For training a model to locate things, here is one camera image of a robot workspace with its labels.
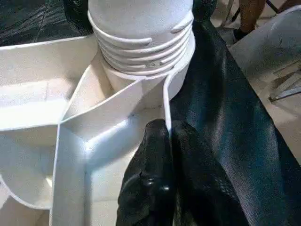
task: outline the black leather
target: black leather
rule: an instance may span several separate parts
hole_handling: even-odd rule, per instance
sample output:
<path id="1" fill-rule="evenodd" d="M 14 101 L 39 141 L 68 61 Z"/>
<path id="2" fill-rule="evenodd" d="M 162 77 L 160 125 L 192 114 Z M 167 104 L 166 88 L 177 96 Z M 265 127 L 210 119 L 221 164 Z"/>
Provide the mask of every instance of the black leather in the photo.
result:
<path id="1" fill-rule="evenodd" d="M 171 226 L 175 177 L 165 121 L 149 122 L 124 174 L 117 226 Z"/>
<path id="2" fill-rule="evenodd" d="M 208 144 L 250 225 L 301 225 L 298 162 L 213 25 L 195 22 L 193 31 L 196 50 L 172 119 Z"/>

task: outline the curved plastic piece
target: curved plastic piece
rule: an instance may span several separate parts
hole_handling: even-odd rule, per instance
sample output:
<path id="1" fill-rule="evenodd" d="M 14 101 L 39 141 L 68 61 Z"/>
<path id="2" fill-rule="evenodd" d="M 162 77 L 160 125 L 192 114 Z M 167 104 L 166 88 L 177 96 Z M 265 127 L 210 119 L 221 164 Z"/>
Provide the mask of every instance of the curved plastic piece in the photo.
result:
<path id="1" fill-rule="evenodd" d="M 90 21 L 93 29 L 96 30 L 96 35 L 99 35 L 104 40 L 106 40 L 107 42 L 109 42 L 115 46 L 118 46 L 121 48 L 137 48 L 137 47 L 147 46 L 148 44 L 151 43 L 151 38 L 125 39 L 125 38 L 120 38 L 120 37 L 116 37 L 116 36 L 107 34 L 106 32 L 102 31 L 101 29 L 99 29 L 96 26 L 89 11 L 88 11 L 88 18 L 89 18 L 89 21 Z"/>
<path id="2" fill-rule="evenodd" d="M 179 24 L 177 24 L 175 27 L 173 27 L 173 29 L 171 30 L 171 33 L 174 34 L 174 33 L 180 32 L 185 27 L 187 27 L 189 24 L 191 24 L 192 22 L 193 22 L 193 14 L 191 11 L 189 11 L 187 16 Z"/>

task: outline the metal leg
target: metal leg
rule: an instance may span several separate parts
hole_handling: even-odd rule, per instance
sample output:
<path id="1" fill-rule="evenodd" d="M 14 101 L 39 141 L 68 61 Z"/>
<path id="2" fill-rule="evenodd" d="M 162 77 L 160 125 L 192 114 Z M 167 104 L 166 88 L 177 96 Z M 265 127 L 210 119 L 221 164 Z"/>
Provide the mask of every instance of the metal leg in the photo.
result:
<path id="1" fill-rule="evenodd" d="M 273 102 L 273 101 L 280 100 L 285 97 L 289 97 L 289 96 L 301 93 L 301 86 L 288 89 L 293 84 L 295 84 L 299 79 L 301 79 L 301 75 L 299 73 L 294 73 L 289 79 L 287 79 L 284 83 L 282 83 L 275 90 L 274 93 L 270 94 L 270 96 L 269 96 L 270 101 Z"/>
<path id="2" fill-rule="evenodd" d="M 230 12 L 231 12 L 231 9 L 232 9 L 232 6 L 233 6 L 233 3 L 234 3 L 234 0 L 229 0 L 228 5 L 227 5 L 227 15 L 226 15 L 225 19 L 223 20 L 223 22 L 221 24 L 221 27 L 224 27 L 225 24 L 227 23 L 227 20 L 229 18 L 229 15 L 230 15 Z"/>
<path id="3" fill-rule="evenodd" d="M 275 13 L 279 12 L 279 10 L 276 8 L 276 6 L 274 6 L 274 4 L 272 2 L 270 2 L 270 0 L 267 0 L 266 2 L 268 4 L 268 6 L 270 6 L 272 8 L 272 10 L 275 11 Z"/>

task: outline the white plastic part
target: white plastic part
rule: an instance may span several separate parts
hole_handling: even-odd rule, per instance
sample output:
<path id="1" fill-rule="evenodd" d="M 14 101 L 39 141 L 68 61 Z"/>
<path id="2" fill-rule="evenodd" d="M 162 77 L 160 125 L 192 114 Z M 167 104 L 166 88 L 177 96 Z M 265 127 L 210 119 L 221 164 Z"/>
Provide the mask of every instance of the white plastic part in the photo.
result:
<path id="1" fill-rule="evenodd" d="M 301 6 L 275 16 L 230 48 L 248 80 L 301 59 Z"/>
<path id="2" fill-rule="evenodd" d="M 70 47 L 80 47 L 83 58 L 79 51 Z M 180 90 L 194 48 L 192 34 L 172 70 L 153 76 L 117 72 L 105 61 L 94 37 L 0 49 L 1 56 L 5 53 L 12 57 L 10 51 L 20 56 L 16 52 L 18 49 L 32 60 L 23 64 L 23 69 L 14 69 L 12 81 L 6 80 L 10 64 L 4 61 L 1 66 L 1 75 L 5 75 L 1 77 L 1 84 L 17 84 L 20 89 L 16 88 L 16 92 L 20 97 L 28 91 L 24 83 L 40 81 L 40 77 L 41 82 L 53 77 L 76 80 L 68 97 L 60 95 L 62 90 L 54 86 L 56 91 L 51 95 L 63 96 L 66 100 L 55 120 L 50 121 L 47 113 L 40 115 L 41 121 L 29 115 L 28 121 L 25 117 L 21 122 L 8 123 L 2 128 L 0 181 L 10 195 L 31 208 L 50 209 L 50 225 L 114 225 L 124 170 L 142 140 L 145 125 L 168 115 L 163 102 Z M 34 55 L 27 49 L 33 49 Z M 50 71 L 42 76 L 32 70 L 36 67 L 38 72 L 42 71 L 34 60 L 39 53 L 39 60 Z M 65 64 L 59 64 L 54 56 L 73 57 L 64 58 Z M 91 64 L 84 69 L 88 59 Z M 65 65 L 78 67 L 82 77 L 61 68 Z M 24 77 L 22 72 L 31 74 Z M 168 76 L 170 84 L 165 87 L 169 97 L 164 97 L 163 86 Z M 44 100 L 40 97 L 43 92 L 33 93 L 35 98 L 30 102 Z M 1 101 L 3 106 L 9 102 Z M 32 112 L 35 114 L 39 110 L 32 109 Z"/>
<path id="3" fill-rule="evenodd" d="M 0 47 L 0 131 L 57 124 L 96 52 L 94 36 Z"/>
<path id="4" fill-rule="evenodd" d="M 90 0 L 88 18 L 104 58 L 113 68 L 125 74 L 153 76 L 170 70 L 185 52 L 193 22 L 192 3 Z M 112 20 L 112 15 L 119 16 Z"/>
<path id="5" fill-rule="evenodd" d="M 20 203 L 50 209 L 57 126 L 0 132 L 3 185 Z"/>
<path id="6" fill-rule="evenodd" d="M 49 211 L 34 210 L 14 200 L 3 185 L 0 184 L 0 220 L 1 226 L 46 226 L 41 225 L 40 218 Z"/>
<path id="7" fill-rule="evenodd" d="M 51 225 L 115 225 L 124 171 L 142 140 L 145 125 L 170 115 L 163 102 L 180 90 L 194 48 L 192 38 L 173 70 L 152 77 L 109 76 L 114 69 L 102 58 L 100 64 L 116 92 L 60 125 Z"/>
<path id="8" fill-rule="evenodd" d="M 190 22 L 187 15 L 192 4 L 193 0 L 89 0 L 89 12 L 102 32 L 121 39 L 142 39 L 138 46 L 154 47 L 171 40 L 175 30 L 179 32 Z"/>

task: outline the white container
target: white container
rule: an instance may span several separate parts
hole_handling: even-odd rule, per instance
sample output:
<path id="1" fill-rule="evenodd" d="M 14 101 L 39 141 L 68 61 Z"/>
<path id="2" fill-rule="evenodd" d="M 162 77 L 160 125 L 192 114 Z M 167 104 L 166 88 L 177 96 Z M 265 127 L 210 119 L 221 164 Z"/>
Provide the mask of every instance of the white container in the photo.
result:
<path id="1" fill-rule="evenodd" d="M 53 53 L 52 45 L 59 45 L 55 48 L 56 57 L 39 51 L 48 48 L 47 52 Z M 0 49 L 0 56 L 5 53 L 12 57 L 12 51 L 21 57 L 16 49 L 22 53 L 34 47 L 34 55 L 26 55 L 31 61 L 20 65 L 14 74 L 14 84 L 21 84 L 22 88 L 16 88 L 19 96 L 26 93 L 23 85 L 27 80 L 48 81 L 52 80 L 51 75 L 67 80 L 72 74 L 76 82 L 69 95 L 57 95 L 65 104 L 52 108 L 59 111 L 55 118 L 50 120 L 49 114 L 44 113 L 39 121 L 29 117 L 29 121 L 24 118 L 13 127 L 8 124 L 2 128 L 0 139 L 5 146 L 0 148 L 1 180 L 17 201 L 50 210 L 50 225 L 115 225 L 124 170 L 142 140 L 145 125 L 165 115 L 167 125 L 171 124 L 169 100 L 184 81 L 195 48 L 193 35 L 172 70 L 148 77 L 117 73 L 105 61 L 93 36 L 6 47 Z M 68 56 L 68 52 L 74 52 L 74 58 L 61 58 L 64 64 L 58 63 L 59 56 Z M 37 53 L 41 53 L 39 60 L 49 65 L 48 77 L 37 73 L 43 68 L 35 64 Z M 8 76 L 7 65 L 10 64 L 1 66 L 0 73 Z M 61 68 L 64 65 L 70 65 L 69 69 Z M 82 77 L 68 73 L 78 71 Z M 26 77 L 22 72 L 31 72 L 35 77 Z M 1 77 L 1 83 L 9 85 L 4 78 Z M 53 95 L 61 92 L 56 87 Z M 38 101 L 45 100 L 40 93 L 36 95 Z M 32 114 L 39 110 L 32 109 Z"/>
<path id="2" fill-rule="evenodd" d="M 57 125 L 96 52 L 94 36 L 0 48 L 0 174 L 28 207 L 52 205 Z"/>

